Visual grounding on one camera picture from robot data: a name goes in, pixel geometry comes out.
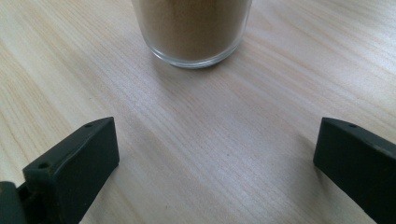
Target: table surface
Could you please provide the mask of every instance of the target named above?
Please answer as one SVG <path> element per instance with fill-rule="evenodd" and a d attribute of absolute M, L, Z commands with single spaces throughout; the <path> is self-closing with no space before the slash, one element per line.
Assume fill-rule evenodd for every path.
<path fill-rule="evenodd" d="M 157 59 L 129 0 L 0 1 L 0 179 L 114 117 L 81 223 L 374 223 L 313 165 L 322 117 L 396 143 L 396 2 L 254 0 L 237 51 Z"/>

